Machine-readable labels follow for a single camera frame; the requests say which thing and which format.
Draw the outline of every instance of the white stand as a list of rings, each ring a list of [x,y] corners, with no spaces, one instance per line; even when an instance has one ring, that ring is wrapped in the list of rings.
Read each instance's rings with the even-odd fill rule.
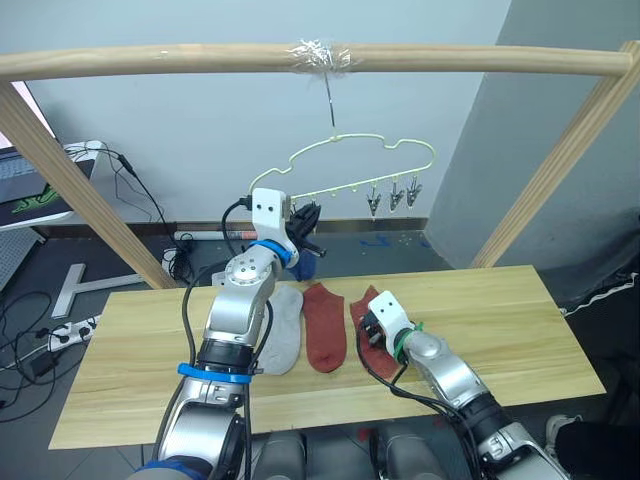
[[[122,287],[123,285],[132,285],[134,283],[144,282],[144,279],[136,274],[125,275],[122,277],[105,278],[103,280],[94,280],[93,282],[80,283],[82,274],[86,265],[84,263],[75,263],[69,267],[67,278],[64,279],[60,294],[53,307],[52,318],[63,318],[69,316],[71,305],[78,293],[93,292],[95,290],[103,290],[105,288]]]

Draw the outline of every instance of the blue ring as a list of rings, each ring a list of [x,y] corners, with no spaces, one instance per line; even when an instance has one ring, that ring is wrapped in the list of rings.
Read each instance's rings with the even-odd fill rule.
[[[276,253],[278,257],[280,257],[280,261],[282,262],[283,267],[289,265],[291,257],[293,256],[290,251],[286,250],[280,244],[274,242],[273,240],[255,240],[249,244],[249,246],[253,245],[261,245]]]
[[[192,367],[188,363],[178,365],[178,373],[187,377],[199,378],[200,380],[213,380],[215,382],[240,383],[247,385],[251,383],[251,375],[240,375],[237,373],[209,372]]]

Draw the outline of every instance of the hook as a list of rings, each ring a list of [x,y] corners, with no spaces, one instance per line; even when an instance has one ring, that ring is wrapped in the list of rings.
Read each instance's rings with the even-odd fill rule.
[[[376,185],[374,183],[371,189],[371,196],[367,195],[367,203],[369,204],[369,210],[371,210],[371,218],[374,220],[376,219],[376,210],[378,210],[381,198],[382,195],[376,195]]]
[[[407,206],[409,208],[413,208],[413,204],[421,191],[422,184],[418,183],[418,177],[414,175],[413,180],[411,180],[411,185],[407,187]]]
[[[331,127],[333,128],[333,137],[337,137],[336,134],[336,117],[333,113],[333,99],[331,98],[331,89],[329,88],[329,77],[327,77],[327,73],[324,73],[324,86],[327,89],[327,99],[329,100],[329,112],[331,113]]]
[[[391,213],[396,211],[396,208],[398,208],[398,205],[400,204],[403,198],[404,198],[404,190],[400,190],[398,192],[398,181],[397,179],[394,178],[393,189],[389,194],[389,210],[391,211]]]

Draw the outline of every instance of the monitor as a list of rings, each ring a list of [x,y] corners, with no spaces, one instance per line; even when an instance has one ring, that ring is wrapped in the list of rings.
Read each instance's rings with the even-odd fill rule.
[[[53,130],[51,130],[51,126],[49,126],[49,123],[44,118],[44,115],[42,114],[42,111],[40,110],[40,107],[38,107],[38,104],[36,103],[35,99],[33,98],[33,95],[31,95],[31,92],[29,91],[29,88],[27,87],[27,84],[24,83],[24,82],[11,82],[11,84],[13,85],[13,88],[15,88],[18,91],[18,93],[25,100],[25,102],[27,102],[27,105],[29,105],[31,110],[33,110],[33,113],[36,114],[36,117],[38,117],[38,119],[42,122],[42,124],[45,126],[45,128],[51,134],[51,136],[55,138],[55,135],[53,134]],[[0,132],[0,154],[12,153],[12,152],[15,152],[15,151],[16,151],[16,149],[11,144],[9,139],[7,137],[5,137],[4,135],[2,135],[2,132]]]

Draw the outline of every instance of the wooden post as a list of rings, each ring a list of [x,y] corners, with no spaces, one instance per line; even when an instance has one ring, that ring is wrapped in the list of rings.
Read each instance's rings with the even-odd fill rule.
[[[622,77],[603,78],[598,82],[549,156],[478,252],[473,267],[495,265],[640,81],[640,41],[627,42],[621,50],[632,56],[629,71]]]
[[[9,82],[0,82],[0,131],[151,287],[176,287],[160,263],[96,192]]]

